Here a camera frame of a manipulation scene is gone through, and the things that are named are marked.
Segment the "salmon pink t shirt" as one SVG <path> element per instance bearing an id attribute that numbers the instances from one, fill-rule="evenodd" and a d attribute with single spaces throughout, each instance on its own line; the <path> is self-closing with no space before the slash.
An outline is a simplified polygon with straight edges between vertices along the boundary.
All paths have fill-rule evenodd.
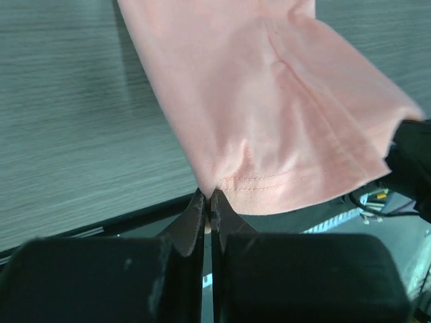
<path id="1" fill-rule="evenodd" d="M 422 109 L 314 1 L 120 1 L 202 193 L 245 215 L 317 205 L 387 175 Z"/>

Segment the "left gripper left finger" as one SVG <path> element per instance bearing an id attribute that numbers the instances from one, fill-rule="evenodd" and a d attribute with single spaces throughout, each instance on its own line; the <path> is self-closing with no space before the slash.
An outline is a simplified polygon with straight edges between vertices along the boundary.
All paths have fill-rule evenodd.
<path id="1" fill-rule="evenodd" d="M 199 322 L 206 200 L 152 238 L 43 238 L 1 273 L 2 322 Z"/>

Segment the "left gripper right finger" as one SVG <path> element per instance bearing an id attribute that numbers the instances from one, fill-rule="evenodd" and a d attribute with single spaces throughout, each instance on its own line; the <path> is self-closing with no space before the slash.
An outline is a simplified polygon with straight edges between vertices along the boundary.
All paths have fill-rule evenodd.
<path id="1" fill-rule="evenodd" d="M 408 322 L 386 246 L 367 234 L 265 233 L 210 202 L 215 322 Z"/>

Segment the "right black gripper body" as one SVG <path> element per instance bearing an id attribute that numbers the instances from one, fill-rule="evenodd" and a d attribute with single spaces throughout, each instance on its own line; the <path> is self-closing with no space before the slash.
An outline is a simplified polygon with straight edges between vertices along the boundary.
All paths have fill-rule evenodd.
<path id="1" fill-rule="evenodd" d="M 390 174 L 378 183 L 416 202 L 414 209 L 430 222 L 430 120 L 403 121 L 385 159 Z"/>

